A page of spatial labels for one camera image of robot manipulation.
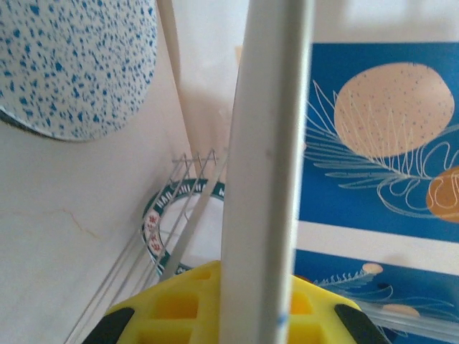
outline white pole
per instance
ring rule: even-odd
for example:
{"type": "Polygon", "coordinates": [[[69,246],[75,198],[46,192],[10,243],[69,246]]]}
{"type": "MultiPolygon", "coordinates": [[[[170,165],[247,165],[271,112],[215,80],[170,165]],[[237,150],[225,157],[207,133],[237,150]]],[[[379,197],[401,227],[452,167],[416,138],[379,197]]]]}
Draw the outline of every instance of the white pole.
{"type": "Polygon", "coordinates": [[[224,200],[220,344],[286,343],[313,5],[250,2],[224,200]]]}

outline white wall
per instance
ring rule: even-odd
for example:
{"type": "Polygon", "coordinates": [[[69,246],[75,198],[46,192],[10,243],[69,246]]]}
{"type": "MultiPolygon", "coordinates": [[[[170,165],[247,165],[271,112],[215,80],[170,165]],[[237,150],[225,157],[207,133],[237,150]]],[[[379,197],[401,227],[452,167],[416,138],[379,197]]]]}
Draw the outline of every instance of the white wall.
{"type": "Polygon", "coordinates": [[[62,344],[189,154],[161,26],[151,89],[123,130],[63,143],[0,123],[0,144],[0,343],[62,344]]]}

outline blue speckles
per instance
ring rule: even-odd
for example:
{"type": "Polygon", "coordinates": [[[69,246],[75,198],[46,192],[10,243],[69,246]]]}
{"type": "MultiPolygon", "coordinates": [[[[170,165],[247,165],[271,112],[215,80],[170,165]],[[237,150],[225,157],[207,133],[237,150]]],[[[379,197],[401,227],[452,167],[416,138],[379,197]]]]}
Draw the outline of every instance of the blue speckles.
{"type": "Polygon", "coordinates": [[[40,15],[40,8],[39,8],[38,6],[30,5],[30,10],[31,10],[32,13],[35,14],[36,16],[39,16],[39,15],[40,15]]]}
{"type": "Polygon", "coordinates": [[[11,1],[11,7],[13,15],[4,11],[0,23],[6,109],[58,138],[120,130],[138,111],[153,75],[151,0],[11,1]],[[9,29],[2,33],[2,27],[9,29]]]}

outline round label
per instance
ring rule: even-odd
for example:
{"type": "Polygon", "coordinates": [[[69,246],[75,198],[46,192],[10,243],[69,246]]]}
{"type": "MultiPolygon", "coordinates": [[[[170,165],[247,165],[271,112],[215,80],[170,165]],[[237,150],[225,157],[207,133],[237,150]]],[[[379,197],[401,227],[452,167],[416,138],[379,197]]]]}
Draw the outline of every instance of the round label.
{"type": "MultiPolygon", "coordinates": [[[[207,179],[187,179],[181,185],[177,182],[172,183],[161,194],[155,194],[149,201],[143,213],[145,220],[142,226],[142,237],[145,242],[149,239],[147,247],[154,262],[164,251],[158,265],[159,273],[163,272],[206,184],[207,179]]],[[[177,274],[220,259],[223,198],[224,184],[219,182],[214,187],[197,228],[184,252],[176,271],[177,274]]]]}

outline yellow plastic base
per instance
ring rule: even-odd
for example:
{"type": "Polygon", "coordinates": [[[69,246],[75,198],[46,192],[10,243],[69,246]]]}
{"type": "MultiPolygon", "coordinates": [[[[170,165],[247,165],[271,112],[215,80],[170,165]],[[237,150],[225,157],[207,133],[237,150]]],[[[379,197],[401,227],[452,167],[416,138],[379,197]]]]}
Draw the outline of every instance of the yellow plastic base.
{"type": "MultiPolygon", "coordinates": [[[[334,311],[352,301],[293,278],[288,344],[355,344],[334,311]]],[[[117,344],[218,344],[220,263],[162,282],[111,308],[135,313],[117,344]]]]}

